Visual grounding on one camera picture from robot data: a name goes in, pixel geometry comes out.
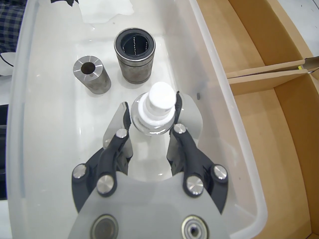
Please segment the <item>metal cylinder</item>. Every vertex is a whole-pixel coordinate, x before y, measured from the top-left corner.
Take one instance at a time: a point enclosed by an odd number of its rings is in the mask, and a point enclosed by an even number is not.
[[[152,35],[139,28],[125,29],[116,36],[114,49],[128,82],[141,84],[150,78],[155,53]]]
[[[111,80],[97,57],[81,57],[73,66],[73,74],[94,94],[103,94],[111,87]]]

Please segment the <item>spray pump cap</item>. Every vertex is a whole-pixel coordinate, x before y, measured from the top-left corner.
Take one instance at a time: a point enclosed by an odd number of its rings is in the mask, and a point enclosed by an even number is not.
[[[139,101],[139,115],[151,126],[163,126],[175,115],[176,93],[165,82],[155,83]]]

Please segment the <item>white paper towel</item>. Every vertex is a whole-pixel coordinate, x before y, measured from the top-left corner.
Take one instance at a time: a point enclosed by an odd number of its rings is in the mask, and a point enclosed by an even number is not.
[[[84,23],[105,23],[117,14],[134,13],[130,0],[78,0]]]

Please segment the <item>cardboard flap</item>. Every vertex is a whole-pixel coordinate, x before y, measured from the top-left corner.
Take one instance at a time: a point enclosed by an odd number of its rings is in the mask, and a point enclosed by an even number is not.
[[[229,78],[228,82],[234,96],[237,96],[273,89],[280,84],[283,84],[307,73],[308,70],[305,69],[281,71],[277,73],[265,73]]]
[[[265,65],[303,57],[267,0],[228,0],[254,42]]]
[[[319,68],[319,57],[306,58],[303,68],[308,70],[316,70]]]
[[[256,67],[250,69],[244,69],[240,71],[234,71],[230,73],[226,73],[227,78],[246,76],[246,75],[255,75],[255,74],[263,74],[270,72],[278,72],[278,71],[287,71],[287,70],[296,70],[299,66],[302,66],[305,63],[304,60],[298,60],[288,63],[281,63],[276,65],[264,66],[264,67]]]

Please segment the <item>checkered shirt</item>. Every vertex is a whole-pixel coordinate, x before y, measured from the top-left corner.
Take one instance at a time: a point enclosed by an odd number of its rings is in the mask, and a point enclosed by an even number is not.
[[[0,54],[15,52],[27,0],[0,0]]]

